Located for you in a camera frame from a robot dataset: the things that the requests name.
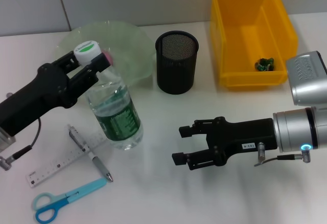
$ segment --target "ruler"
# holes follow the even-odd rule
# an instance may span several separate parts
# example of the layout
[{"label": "ruler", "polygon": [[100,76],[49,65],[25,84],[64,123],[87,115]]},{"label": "ruler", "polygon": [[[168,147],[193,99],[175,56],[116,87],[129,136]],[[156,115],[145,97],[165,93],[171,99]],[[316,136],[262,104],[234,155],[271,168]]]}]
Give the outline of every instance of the ruler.
[{"label": "ruler", "polygon": [[[87,140],[87,144],[89,145],[90,149],[95,149],[107,140],[108,139],[105,136],[98,132],[90,136],[90,138]],[[26,179],[30,187],[36,187],[40,183],[53,176],[55,173],[66,168],[68,165],[70,165],[80,157],[88,154],[89,152],[89,149],[82,151],[80,148],[77,147],[76,149],[71,150],[65,155],[52,160],[51,162],[43,165],[40,168],[33,170],[32,172],[26,175]]]}]

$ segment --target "pen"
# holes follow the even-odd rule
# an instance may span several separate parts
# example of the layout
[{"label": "pen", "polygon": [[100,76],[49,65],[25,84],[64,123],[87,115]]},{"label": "pen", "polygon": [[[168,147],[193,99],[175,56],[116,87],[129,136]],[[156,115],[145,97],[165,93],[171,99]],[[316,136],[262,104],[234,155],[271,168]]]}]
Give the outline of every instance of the pen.
[{"label": "pen", "polygon": [[99,169],[99,171],[106,177],[110,182],[113,182],[112,176],[106,166],[102,163],[102,161],[98,158],[98,156],[94,155],[86,141],[81,137],[81,135],[77,132],[77,130],[69,125],[69,136],[72,140],[81,148],[82,151],[89,150],[88,156],[94,163],[94,165]]}]

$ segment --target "blue scissors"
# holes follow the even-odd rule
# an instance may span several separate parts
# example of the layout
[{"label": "blue scissors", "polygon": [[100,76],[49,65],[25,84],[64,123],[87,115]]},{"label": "blue scissors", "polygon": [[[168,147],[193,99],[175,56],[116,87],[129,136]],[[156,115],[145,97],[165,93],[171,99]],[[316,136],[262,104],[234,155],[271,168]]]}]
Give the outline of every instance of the blue scissors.
[{"label": "blue scissors", "polygon": [[[87,194],[89,194],[95,190],[98,190],[99,188],[105,186],[106,184],[107,184],[107,180],[104,178],[101,178],[94,182],[86,184],[82,187],[76,188],[70,192],[60,194],[58,196],[54,196],[48,192],[41,193],[40,195],[37,195],[32,202],[32,207],[36,211],[35,218],[41,224],[50,223],[51,221],[53,221],[56,218],[56,216],[58,214],[58,210],[60,208],[86,196]],[[47,203],[46,205],[38,207],[37,202],[42,197],[48,197],[50,199],[50,202]],[[48,210],[54,210],[53,216],[49,220],[41,220],[39,218],[39,215]]]}]

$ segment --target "yellow plastic bin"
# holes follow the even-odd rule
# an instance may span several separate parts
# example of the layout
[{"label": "yellow plastic bin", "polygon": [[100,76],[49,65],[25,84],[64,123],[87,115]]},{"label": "yellow plastic bin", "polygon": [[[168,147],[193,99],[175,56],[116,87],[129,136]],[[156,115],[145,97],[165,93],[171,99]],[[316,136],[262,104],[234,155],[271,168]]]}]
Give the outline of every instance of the yellow plastic bin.
[{"label": "yellow plastic bin", "polygon": [[[296,55],[297,35],[282,0],[212,0],[210,32],[222,86],[255,88],[287,80],[285,61]],[[257,71],[261,58],[274,58],[274,71]]]}]

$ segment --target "white wall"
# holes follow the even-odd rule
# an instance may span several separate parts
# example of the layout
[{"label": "white wall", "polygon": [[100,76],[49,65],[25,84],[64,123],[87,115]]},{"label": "white wall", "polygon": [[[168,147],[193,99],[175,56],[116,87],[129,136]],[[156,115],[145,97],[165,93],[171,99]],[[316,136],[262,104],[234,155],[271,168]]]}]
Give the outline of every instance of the white wall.
[{"label": "white wall", "polygon": [[[289,14],[327,12],[327,0],[283,0]],[[209,20],[211,0],[63,0],[72,28],[95,20],[135,25]],[[60,0],[0,0],[0,36],[68,31]]]}]

